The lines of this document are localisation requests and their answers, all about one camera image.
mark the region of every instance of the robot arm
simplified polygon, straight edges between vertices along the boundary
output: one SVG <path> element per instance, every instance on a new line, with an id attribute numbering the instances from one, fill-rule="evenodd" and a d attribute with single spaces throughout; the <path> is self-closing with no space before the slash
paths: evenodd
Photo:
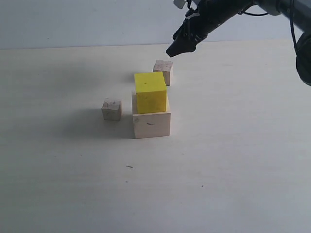
<path id="1" fill-rule="evenodd" d="M 182 53 L 194 52 L 197 44 L 207 38 L 236 14 L 245 12 L 253 5 L 260 6 L 268 14 L 285 15 L 291 23 L 299 27 L 304 34 L 295 41 L 297 71 L 304 83 L 311 85 L 311 0 L 187 0 L 188 11 L 185 20 L 173 35 L 173 43 L 166 53 L 170 57 Z M 194 10 L 191 3 L 197 5 Z M 185 0 L 175 0 L 175 5 L 183 8 Z"/>

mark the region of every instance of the white wall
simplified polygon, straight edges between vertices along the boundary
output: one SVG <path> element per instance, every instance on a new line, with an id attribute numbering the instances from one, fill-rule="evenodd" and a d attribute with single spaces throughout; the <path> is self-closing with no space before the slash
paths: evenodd
<path id="1" fill-rule="evenodd" d="M 173 0 L 0 0 L 0 49 L 169 43 L 185 11 Z M 290 38 L 284 16 L 235 16 L 208 40 L 268 38 Z"/>

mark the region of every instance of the table surface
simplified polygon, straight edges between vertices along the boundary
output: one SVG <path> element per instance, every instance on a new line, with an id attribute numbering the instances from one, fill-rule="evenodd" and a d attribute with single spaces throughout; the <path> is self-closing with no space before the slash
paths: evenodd
<path id="1" fill-rule="evenodd" d="M 311 231 L 311 88 L 291 41 L 173 58 L 171 136 L 133 139 L 134 73 L 166 47 L 0 50 L 1 233 Z"/>

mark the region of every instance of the yellow cube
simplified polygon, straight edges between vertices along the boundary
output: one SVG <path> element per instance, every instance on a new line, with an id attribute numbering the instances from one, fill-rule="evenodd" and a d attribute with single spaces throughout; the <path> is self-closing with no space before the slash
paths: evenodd
<path id="1" fill-rule="evenodd" d="M 135 74 L 137 112 L 166 111 L 167 88 L 163 72 Z"/>

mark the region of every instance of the small wooden cube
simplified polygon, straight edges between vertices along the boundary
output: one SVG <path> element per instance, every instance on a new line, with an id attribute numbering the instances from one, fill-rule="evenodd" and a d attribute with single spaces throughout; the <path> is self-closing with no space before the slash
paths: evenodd
<path id="1" fill-rule="evenodd" d="M 167 88 L 163 72 L 135 74 L 135 88 L 139 114 L 166 111 Z"/>
<path id="2" fill-rule="evenodd" d="M 173 62 L 157 60 L 153 72 L 163 72 L 166 86 L 169 86 L 173 77 Z"/>
<path id="3" fill-rule="evenodd" d="M 171 110 L 168 99 L 166 105 L 165 112 L 138 114 L 136 95 L 132 93 L 135 138 L 165 137 L 170 135 Z"/>
<path id="4" fill-rule="evenodd" d="M 119 121 L 122 116 L 122 100 L 106 98 L 102 106 L 104 120 Z"/>

